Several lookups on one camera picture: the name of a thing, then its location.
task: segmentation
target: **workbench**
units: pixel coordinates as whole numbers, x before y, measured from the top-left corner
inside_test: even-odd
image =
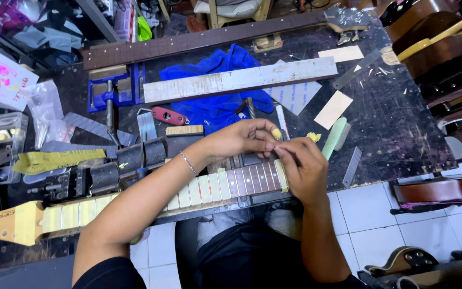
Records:
[[[344,46],[358,45],[366,56],[374,49],[389,46],[390,39],[375,19],[365,31],[360,31],[361,40],[346,43]],[[302,59],[316,58],[317,52],[337,48],[339,35],[327,26],[309,27],[282,33],[283,46],[267,52],[254,53],[252,40],[237,44],[245,48],[261,65],[276,63],[279,59],[294,61],[290,55]],[[202,48],[174,56],[166,56],[146,62],[146,82],[160,81],[158,71],[171,65],[198,63],[208,57],[215,49],[227,51],[229,45]],[[339,75],[353,67],[359,60],[337,63]],[[64,66],[40,74],[41,80],[53,79],[60,94],[64,114],[74,112],[100,123],[106,123],[106,112],[87,112],[88,72],[82,64]],[[334,94],[331,83],[335,79],[319,81],[322,88],[297,117],[284,108],[289,135],[306,136],[308,132],[321,133],[322,139],[317,146],[322,149],[329,131],[313,119]],[[333,152],[329,160],[328,192],[342,190],[342,179],[357,146],[362,152],[361,162],[357,167],[352,187],[365,186],[378,182],[391,181],[415,175],[429,174],[457,167],[442,133],[432,120],[431,114],[423,103],[419,89],[402,64],[388,65],[383,58],[377,59],[368,69],[345,85],[341,90],[354,99],[345,110],[345,116],[352,128],[338,152]],[[119,108],[119,129],[132,134],[139,134],[137,111],[144,105]],[[34,150],[34,128],[30,117],[25,152]],[[258,118],[268,118],[278,123],[274,110],[272,114],[256,112]],[[166,123],[155,120],[159,136],[165,135]],[[91,145],[112,145],[104,138],[76,128],[72,143]],[[34,185],[24,183],[8,186],[7,207],[14,207],[36,195],[27,194],[26,190]],[[154,224],[195,218],[229,210],[240,209],[244,204],[213,207],[196,212],[177,214],[158,218]],[[24,263],[36,262],[50,258],[62,257],[74,252],[74,243],[78,234],[42,240],[40,244],[25,247],[14,243],[0,241],[0,268]]]

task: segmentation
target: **chair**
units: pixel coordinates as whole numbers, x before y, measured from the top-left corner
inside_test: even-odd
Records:
[[[209,28],[215,29],[242,19],[266,20],[271,3],[272,0],[247,0],[240,4],[217,6],[215,0],[209,0],[209,3],[198,0],[194,12],[209,14]]]

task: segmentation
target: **tuning peg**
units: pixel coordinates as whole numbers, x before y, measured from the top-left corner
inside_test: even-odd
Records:
[[[352,42],[356,42],[359,40],[358,30],[354,30],[354,37],[352,37]]]
[[[351,40],[349,36],[347,36],[346,32],[340,33],[340,40],[338,40],[338,43],[336,43],[337,46],[342,45],[343,43],[347,43]]]

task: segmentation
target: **silver bracelet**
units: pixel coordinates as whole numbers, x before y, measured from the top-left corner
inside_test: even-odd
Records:
[[[186,156],[185,156],[185,154],[183,154],[183,152],[182,152],[182,151],[180,151],[179,153],[180,153],[180,154],[183,156],[183,158],[185,159],[186,163],[188,164],[188,166],[190,167],[190,169],[192,170],[192,172],[194,172],[194,174],[196,174],[196,175],[197,175],[197,172],[196,172],[196,170],[194,169],[194,167],[192,167],[192,165],[190,164],[190,162],[189,162],[189,161],[186,159]]]

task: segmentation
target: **maple guitar neck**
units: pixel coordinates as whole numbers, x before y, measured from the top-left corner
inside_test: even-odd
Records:
[[[279,190],[287,192],[288,185],[282,163],[277,159],[196,177],[172,198],[164,211],[188,207],[204,209],[204,204]],[[42,208],[41,201],[34,200],[0,211],[0,240],[32,246],[45,233],[84,227],[118,194],[91,197],[46,209]]]

